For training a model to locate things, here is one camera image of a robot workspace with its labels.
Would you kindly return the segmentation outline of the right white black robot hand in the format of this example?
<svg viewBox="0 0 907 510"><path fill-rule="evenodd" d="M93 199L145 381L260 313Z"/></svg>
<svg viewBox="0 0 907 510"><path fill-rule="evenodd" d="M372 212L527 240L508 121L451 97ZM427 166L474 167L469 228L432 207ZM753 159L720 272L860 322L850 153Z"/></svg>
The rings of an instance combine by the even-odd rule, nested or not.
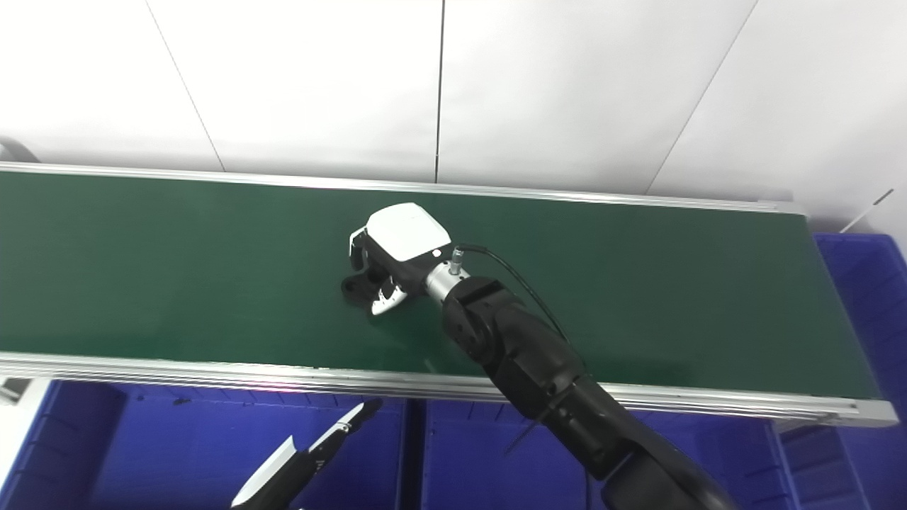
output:
<svg viewBox="0 0 907 510"><path fill-rule="evenodd" d="M425 295L429 275L447 264L454 243L446 229L416 203L399 203L372 214L349 236L354 274L342 282L344 298L370 316Z"/></svg>

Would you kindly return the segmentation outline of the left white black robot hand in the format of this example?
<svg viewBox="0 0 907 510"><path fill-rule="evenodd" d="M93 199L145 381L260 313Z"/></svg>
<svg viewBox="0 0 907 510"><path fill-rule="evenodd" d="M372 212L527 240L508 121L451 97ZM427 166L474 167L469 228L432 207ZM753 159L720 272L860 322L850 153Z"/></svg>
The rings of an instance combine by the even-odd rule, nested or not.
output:
<svg viewBox="0 0 907 510"><path fill-rule="evenodd" d="M357 404L336 420L307 448L288 436L247 478L230 509L289 509L292 501L323 468L336 458L347 439L382 409L383 400Z"/></svg>

